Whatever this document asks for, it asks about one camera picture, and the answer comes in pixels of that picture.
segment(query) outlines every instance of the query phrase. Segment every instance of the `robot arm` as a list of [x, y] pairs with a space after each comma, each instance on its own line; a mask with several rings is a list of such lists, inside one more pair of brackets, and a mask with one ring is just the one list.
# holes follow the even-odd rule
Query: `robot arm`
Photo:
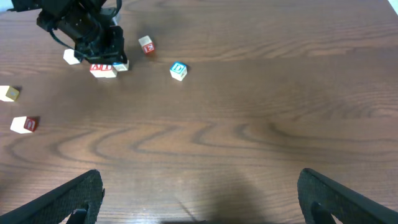
[[115, 26], [113, 18], [118, 15], [117, 8], [102, 8], [106, 0], [1, 0], [1, 11], [23, 12], [42, 9], [37, 25], [57, 41], [54, 30], [60, 29], [75, 43], [75, 57], [89, 63], [108, 64], [127, 63], [124, 53], [123, 30]]

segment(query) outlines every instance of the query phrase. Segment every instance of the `black object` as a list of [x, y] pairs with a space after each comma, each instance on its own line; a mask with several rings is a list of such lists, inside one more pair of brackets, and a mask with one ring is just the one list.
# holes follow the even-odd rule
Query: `black object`
[[75, 43], [75, 57], [89, 63], [111, 65], [127, 63], [124, 53], [123, 30], [114, 26], [112, 18], [121, 8], [103, 9], [106, 0], [12, 0], [12, 11], [22, 12], [42, 9], [37, 25], [51, 34], [55, 41], [68, 48], [59, 40], [54, 30], [60, 29]]
[[100, 172], [90, 170], [49, 193], [0, 216], [0, 223], [53, 224], [70, 215], [67, 224], [94, 224], [102, 199]]
[[297, 182], [298, 200], [307, 224], [398, 223], [398, 213], [312, 170]]

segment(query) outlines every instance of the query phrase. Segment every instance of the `red and white cube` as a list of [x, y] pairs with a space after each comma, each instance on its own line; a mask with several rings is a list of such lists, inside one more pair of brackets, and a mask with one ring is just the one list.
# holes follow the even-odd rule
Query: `red and white cube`
[[38, 125], [37, 118], [34, 117], [17, 117], [12, 120], [10, 130], [19, 134], [32, 133]]
[[139, 44], [142, 47], [142, 50], [144, 51], [145, 54], [149, 54], [153, 51], [155, 51], [155, 45], [152, 42], [152, 40], [150, 39], [149, 36], [145, 36], [143, 38], [140, 38], [138, 40]]
[[90, 72], [96, 78], [116, 78], [118, 71], [112, 65], [92, 64]]

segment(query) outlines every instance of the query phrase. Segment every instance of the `brown wooden surface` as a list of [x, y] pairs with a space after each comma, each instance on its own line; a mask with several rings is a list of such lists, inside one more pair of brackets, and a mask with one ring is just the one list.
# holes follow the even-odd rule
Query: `brown wooden surface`
[[[398, 16], [375, 0], [123, 1], [131, 71], [95, 79], [35, 25], [0, 16], [0, 214], [88, 169], [98, 223], [302, 223], [311, 167], [398, 210]], [[150, 35], [157, 57], [137, 39]], [[190, 66], [171, 78], [176, 61]], [[34, 134], [9, 130], [41, 116]]]

